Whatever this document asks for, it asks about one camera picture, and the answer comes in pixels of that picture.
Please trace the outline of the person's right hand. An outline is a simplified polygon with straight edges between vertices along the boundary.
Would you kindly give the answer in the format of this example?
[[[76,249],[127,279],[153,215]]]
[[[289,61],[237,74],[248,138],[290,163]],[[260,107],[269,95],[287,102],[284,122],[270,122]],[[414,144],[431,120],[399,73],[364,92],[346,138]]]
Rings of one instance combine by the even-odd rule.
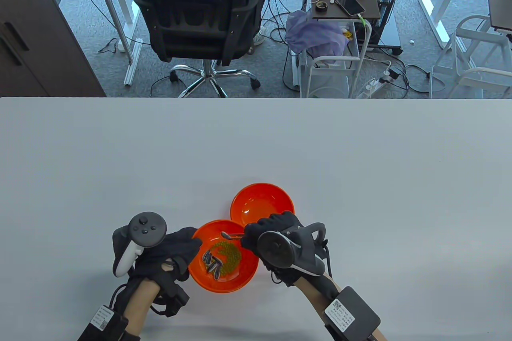
[[[286,286],[304,278],[322,296],[333,299],[338,289],[330,280],[330,255],[323,223],[304,226],[294,213],[273,213],[245,226],[242,248],[251,251]]]

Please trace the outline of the person's left hand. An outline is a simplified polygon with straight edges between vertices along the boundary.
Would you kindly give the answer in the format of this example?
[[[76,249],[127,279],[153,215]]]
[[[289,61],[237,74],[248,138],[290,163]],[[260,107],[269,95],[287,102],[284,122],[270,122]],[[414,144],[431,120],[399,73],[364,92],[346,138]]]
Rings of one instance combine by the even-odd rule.
[[[183,275],[199,253],[202,241],[194,237],[197,228],[184,227],[167,234],[158,245],[146,248],[136,259],[132,279],[148,279],[161,288]]]

